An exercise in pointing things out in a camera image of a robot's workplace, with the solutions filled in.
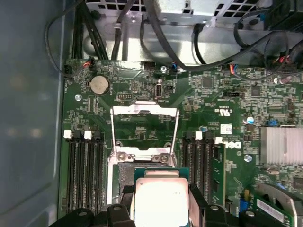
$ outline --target black cable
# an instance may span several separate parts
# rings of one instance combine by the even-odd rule
[[[158,17],[157,17],[155,8],[154,8],[153,0],[145,1],[144,4],[145,4],[145,8],[146,8],[146,11],[147,11],[147,14],[148,14],[149,22],[150,22],[150,24],[151,24],[151,26],[152,26],[155,34],[156,34],[161,46],[166,51],[166,53],[169,55],[169,57],[173,61],[175,61],[176,64],[179,67],[181,67],[182,69],[184,69],[186,71],[205,71],[205,70],[209,70],[209,69],[212,69],[214,67],[217,67],[217,66],[221,66],[221,65],[226,64],[228,62],[231,62],[231,61],[233,61],[237,58],[240,58],[241,56],[245,55],[246,53],[250,52],[256,46],[260,45],[261,43],[265,42],[267,39],[269,39],[269,38],[271,38],[271,37],[273,37],[273,36],[275,36],[279,33],[279,32],[271,32],[268,35],[262,37],[261,39],[257,40],[256,42],[254,42],[247,49],[242,50],[239,53],[234,54],[233,56],[230,56],[229,58],[226,58],[226,59],[223,59],[223,60],[211,63],[211,64],[206,64],[206,65],[186,66],[186,65],[183,64],[183,62],[175,54],[175,52],[173,51],[169,42],[166,39],[166,37],[165,37],[165,35],[164,35],[164,33],[161,29],[161,26],[160,26],[160,23],[159,23],[159,20],[158,20]]]
[[[83,20],[82,20],[82,15],[80,10],[78,10],[78,14],[79,14],[79,18],[78,18],[78,39],[77,39],[77,58],[78,59],[82,59],[83,58],[83,54],[82,54],[82,44],[83,44],[83,34],[84,34],[84,30],[83,30]]]
[[[144,24],[146,24],[148,21],[147,20],[144,20],[142,18],[142,21],[141,21],[141,24],[140,24],[140,45],[143,49],[143,51],[146,53],[146,55],[150,58],[150,59],[153,59],[155,62],[159,62],[161,63],[162,65],[165,65],[165,66],[168,66],[170,67],[171,64],[169,63],[165,63],[165,62],[162,62],[159,58],[155,57],[150,51],[149,49],[145,46],[144,44]]]
[[[52,26],[52,24],[57,20],[60,19],[61,17],[63,17],[64,15],[68,14],[69,12],[71,12],[74,8],[76,8],[81,2],[83,2],[84,0],[77,0],[73,5],[71,5],[69,8],[67,8],[66,10],[64,10],[62,13],[60,13],[59,15],[55,16],[50,22],[48,22],[45,26],[45,31],[44,31],[44,42],[45,42],[45,48],[46,48],[46,53],[47,56],[51,62],[51,64],[53,65],[53,67],[59,72],[61,73],[65,78],[73,78],[74,76],[78,75],[83,69],[84,66],[79,67],[78,69],[75,70],[75,72],[73,74],[67,74],[61,71],[61,69],[57,66],[52,53],[51,53],[51,48],[49,45],[49,29]]]
[[[94,36],[94,33],[92,32],[91,24],[87,21],[86,17],[82,17],[82,18],[83,18],[83,22],[85,24],[85,27],[86,27],[86,29],[89,33],[91,44],[94,47],[94,50],[96,52],[96,56],[97,56],[98,59],[101,60],[101,59],[104,58],[104,56],[102,55],[101,50],[99,49],[99,45],[98,45],[98,42],[96,40],[96,37]]]
[[[108,60],[108,55],[106,53],[104,43],[101,39],[100,33],[99,33],[99,31],[98,31],[98,29],[95,25],[95,22],[94,22],[93,18],[91,17],[89,8],[87,7],[85,2],[82,2],[79,5],[79,7],[82,11],[83,21],[85,23],[85,26],[86,26],[88,32],[89,32],[90,38],[92,39],[92,37],[94,37],[96,39],[97,44],[98,44],[97,46],[98,46],[99,52],[102,56],[101,58],[99,58],[99,57],[98,58]]]
[[[75,12],[75,21],[74,21],[74,30],[72,33],[72,46],[71,46],[71,57],[77,58],[77,42],[78,42],[78,20],[79,20],[79,9],[76,7]]]
[[[286,32],[282,32],[283,34],[283,38],[286,44],[286,56],[289,55],[289,42],[288,42],[288,37]],[[282,69],[282,67],[284,66],[284,64],[286,63],[287,58],[284,58],[283,62],[276,68],[276,69],[271,69],[269,67],[269,65],[267,64],[267,47],[269,45],[271,38],[268,39],[265,48],[264,48],[264,64],[265,64],[265,69],[271,73],[270,76],[273,76],[274,74],[279,75],[279,76],[285,76],[285,73],[281,72],[280,70]]]
[[[136,0],[129,0],[128,3],[124,6],[123,10],[121,11],[118,19],[117,19],[117,24],[121,24],[123,18],[126,16],[127,12],[131,9],[133,4],[136,2]],[[120,47],[120,42],[121,42],[121,35],[122,31],[121,28],[116,28],[115,29],[115,44],[112,50],[112,57],[111,60],[117,60],[118,58],[118,52],[119,52],[119,47]]]
[[[74,30],[72,36],[71,57],[82,59],[83,23],[79,6],[76,7]]]
[[[206,62],[203,60],[201,53],[199,51],[199,46],[198,46],[198,39],[199,39],[199,34],[202,32],[203,28],[204,28],[205,24],[195,24],[194,26],[194,49],[195,49],[195,53],[197,55],[197,58],[199,59],[199,61],[201,62],[201,64],[206,64]]]
[[[239,31],[238,31],[238,29],[239,29],[239,24],[240,24],[244,19],[246,19],[246,18],[248,18],[248,17],[252,17],[252,16],[256,16],[256,15],[262,14],[262,13],[266,13],[266,12],[268,12],[269,10],[270,10],[270,8],[263,8],[263,9],[257,9],[257,10],[255,10],[255,11],[249,12],[249,13],[245,14],[243,17],[241,17],[241,19],[238,20],[237,23],[235,23],[235,26],[234,26],[234,28],[233,28],[233,35],[234,35],[234,37],[235,37],[235,40],[236,40],[237,44],[238,44],[241,48],[247,49],[247,48],[250,47],[250,46],[249,46],[248,44],[244,43],[243,40],[241,39],[240,34],[239,34]],[[254,52],[254,53],[257,53],[258,55],[262,55],[262,56],[263,56],[263,54],[262,54],[260,51],[258,51],[258,50],[255,50],[255,49],[254,49],[253,52]]]
[[[262,14],[262,13],[267,13],[269,10],[271,10],[271,8],[263,8],[263,9],[257,9],[255,11],[252,11],[252,12],[249,12],[247,14],[245,14],[237,23],[235,23],[235,26],[234,26],[234,29],[233,29],[233,35],[234,35],[234,38],[237,42],[237,44],[243,48],[243,49],[247,49],[248,47],[250,47],[248,44],[244,43],[243,40],[241,39],[240,37],[240,34],[239,34],[239,31],[238,31],[238,28],[239,28],[239,24],[246,18],[248,17],[251,17],[251,16],[256,16],[256,15],[259,15],[259,14]],[[284,36],[284,39],[285,39],[285,44],[286,44],[286,56],[288,56],[289,54],[289,43],[288,43],[288,37],[286,35],[285,32],[283,32],[283,36]],[[271,38],[267,41],[266,45],[265,45],[265,49],[264,49],[264,54],[262,54],[259,50],[257,49],[253,49],[251,50],[251,52],[257,54],[259,57],[262,57],[264,60],[264,65],[265,65],[265,68],[267,69],[268,72],[270,72],[271,74],[268,75],[269,77],[270,76],[273,76],[274,74],[276,75],[279,75],[281,77],[287,77],[289,75],[297,75],[299,74],[300,72],[286,72],[286,71],[283,71],[281,70],[284,66],[284,64],[286,63],[286,59],[283,61],[282,64],[280,64],[278,67],[276,67],[275,69],[271,69],[267,63],[267,47],[269,45],[269,42],[270,42]]]
[[[289,54],[289,61],[295,63],[298,56],[303,53],[303,40],[298,42],[291,50]]]

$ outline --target small electronic component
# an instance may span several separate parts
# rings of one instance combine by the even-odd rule
[[[238,91],[226,91],[223,92],[223,96],[227,98],[238,98],[241,96],[241,93]]]
[[[261,87],[260,86],[252,86],[251,87],[251,96],[260,97],[261,96]]]
[[[246,125],[246,131],[248,131],[248,132],[252,132],[252,131],[254,131],[255,130],[255,125],[253,125],[253,124],[248,124],[248,125]]]
[[[250,191],[247,189],[245,189],[245,191],[244,191],[244,199],[245,199],[245,201],[250,200]]]
[[[214,180],[213,191],[214,192],[218,192],[218,188],[219,188],[219,182],[217,182],[216,180]]]
[[[144,65],[144,69],[145,70],[152,70],[152,69],[154,69],[156,67],[156,63],[154,63],[152,61],[145,61],[143,63],[143,65]]]
[[[172,86],[172,85],[166,85],[165,86],[165,91],[166,92],[172,92],[174,90],[174,86]]]
[[[104,76],[95,76],[91,79],[89,87],[97,96],[106,94],[109,90],[109,81]]]
[[[199,129],[200,129],[201,132],[207,132],[208,131],[208,128],[206,126],[200,126]]]
[[[242,211],[244,211],[244,210],[247,210],[249,206],[250,206],[250,203],[247,202],[247,201],[245,200],[245,198],[241,198],[241,199],[240,199],[240,203],[239,203],[239,212],[242,212]]]
[[[294,177],[293,188],[294,189],[303,189],[303,178]]]
[[[269,126],[278,126],[278,121],[276,121],[276,120],[270,120],[270,121],[267,122],[267,124]]]
[[[82,138],[82,133],[80,130],[75,130],[73,132],[73,135],[74,135],[74,138],[77,138],[77,139],[81,139]]]
[[[219,148],[218,147],[214,147],[214,158],[218,159],[219,158]]]
[[[156,84],[155,96],[156,98],[160,98],[162,96],[162,84]]]
[[[244,118],[243,123],[244,124],[253,124],[255,122],[255,119],[251,116]]]
[[[232,209],[232,205],[233,205],[233,202],[226,198],[225,199],[225,208],[227,209],[228,212],[230,212],[231,214],[233,214],[233,209]]]
[[[192,110],[192,107],[191,107],[191,105],[185,105],[185,106],[183,107],[183,109],[184,109],[185,111],[190,112],[190,111]]]
[[[118,94],[117,99],[131,100],[133,98],[132,94]]]
[[[204,77],[203,78],[203,88],[213,88],[213,78]]]

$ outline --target aluminum heatsink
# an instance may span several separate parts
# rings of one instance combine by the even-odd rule
[[[303,164],[303,129],[261,128],[261,163]]]

